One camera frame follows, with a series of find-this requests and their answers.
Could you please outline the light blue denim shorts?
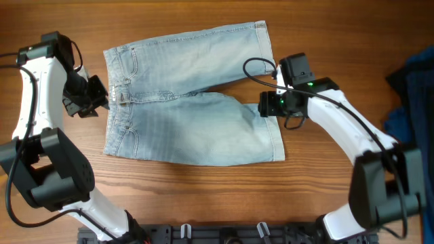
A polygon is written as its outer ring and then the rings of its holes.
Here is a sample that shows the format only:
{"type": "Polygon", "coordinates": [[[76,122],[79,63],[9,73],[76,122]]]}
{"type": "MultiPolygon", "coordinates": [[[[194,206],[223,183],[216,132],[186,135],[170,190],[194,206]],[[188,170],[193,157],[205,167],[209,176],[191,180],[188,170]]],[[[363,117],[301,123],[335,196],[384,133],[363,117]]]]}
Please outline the light blue denim shorts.
{"type": "Polygon", "coordinates": [[[104,58],[106,155],[200,166],[285,159],[275,117],[212,91],[272,72],[265,21],[144,39],[110,48],[104,58]]]}

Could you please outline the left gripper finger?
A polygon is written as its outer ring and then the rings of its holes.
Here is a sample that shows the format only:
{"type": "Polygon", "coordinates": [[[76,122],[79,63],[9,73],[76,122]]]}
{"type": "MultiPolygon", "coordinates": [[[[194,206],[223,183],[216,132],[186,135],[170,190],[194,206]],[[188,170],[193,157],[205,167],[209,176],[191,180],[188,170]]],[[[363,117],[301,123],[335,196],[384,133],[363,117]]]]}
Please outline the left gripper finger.
{"type": "Polygon", "coordinates": [[[103,108],[106,110],[109,110],[109,104],[100,104],[100,105],[92,105],[91,107],[87,108],[87,109],[83,109],[81,111],[78,112],[78,115],[80,118],[84,119],[84,118],[90,118],[90,117],[98,117],[99,114],[97,112],[98,108],[103,108]]]}
{"type": "Polygon", "coordinates": [[[74,117],[79,115],[83,117],[82,110],[85,104],[85,98],[83,96],[62,96],[62,103],[67,111],[68,116],[74,117]]]}

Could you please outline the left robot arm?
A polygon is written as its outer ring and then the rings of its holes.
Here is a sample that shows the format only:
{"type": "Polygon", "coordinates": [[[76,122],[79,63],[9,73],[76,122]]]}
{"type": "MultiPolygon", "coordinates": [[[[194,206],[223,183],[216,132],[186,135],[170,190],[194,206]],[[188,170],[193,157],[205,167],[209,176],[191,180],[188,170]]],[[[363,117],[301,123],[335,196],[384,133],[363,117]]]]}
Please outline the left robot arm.
{"type": "Polygon", "coordinates": [[[54,219],[72,216],[103,243],[148,243],[146,231],[95,186],[92,166],[63,131],[63,116],[96,116],[108,93],[89,76],[77,44],[59,32],[19,49],[20,116],[10,142],[1,146],[6,193],[19,191],[28,205],[54,219]]]}

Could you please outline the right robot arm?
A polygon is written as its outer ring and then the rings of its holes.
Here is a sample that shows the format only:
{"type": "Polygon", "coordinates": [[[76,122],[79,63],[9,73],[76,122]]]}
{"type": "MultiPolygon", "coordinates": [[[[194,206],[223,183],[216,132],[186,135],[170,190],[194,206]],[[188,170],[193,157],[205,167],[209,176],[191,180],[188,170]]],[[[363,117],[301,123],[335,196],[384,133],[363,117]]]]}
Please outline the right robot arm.
{"type": "Polygon", "coordinates": [[[307,119],[322,127],[353,165],[347,204],[311,223],[285,228],[286,243],[376,243],[377,232],[427,206],[421,152],[375,128],[330,78],[315,78],[304,53],[274,66],[272,91],[260,94],[262,117],[307,119]]]}

